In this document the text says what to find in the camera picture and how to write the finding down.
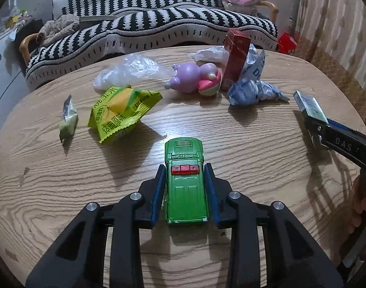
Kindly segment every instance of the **green toy car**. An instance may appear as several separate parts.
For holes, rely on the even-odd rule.
[[[195,223],[208,220],[203,183],[203,144],[192,137],[169,140],[165,147],[167,188],[164,192],[166,221]]]

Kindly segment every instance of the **wooden armrest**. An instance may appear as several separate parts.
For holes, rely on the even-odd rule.
[[[25,37],[24,40],[20,43],[20,53],[24,58],[25,64],[28,66],[28,63],[31,60],[30,51],[28,50],[28,45],[32,40],[36,40],[38,33],[30,34],[29,36]]]
[[[263,6],[267,6],[270,10],[270,21],[272,21],[273,23],[276,23],[276,16],[279,13],[279,9],[276,7],[276,5],[272,2],[269,1],[260,1],[258,4],[256,5],[263,5]]]

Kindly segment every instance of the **white cabinet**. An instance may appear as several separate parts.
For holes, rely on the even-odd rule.
[[[0,36],[0,129],[13,107],[29,93],[8,33]]]

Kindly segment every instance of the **curtain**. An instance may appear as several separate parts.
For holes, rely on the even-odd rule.
[[[295,40],[294,55],[328,76],[366,125],[366,6],[362,0],[301,0]]]

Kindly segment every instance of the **small snack packet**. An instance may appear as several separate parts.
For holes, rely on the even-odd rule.
[[[111,87],[92,107],[88,127],[97,129],[99,143],[121,138],[163,97],[159,92]]]
[[[59,137],[62,144],[64,139],[71,138],[73,136],[78,122],[78,112],[75,104],[73,104],[72,95],[68,96],[64,102],[63,118],[64,122],[59,126]]]

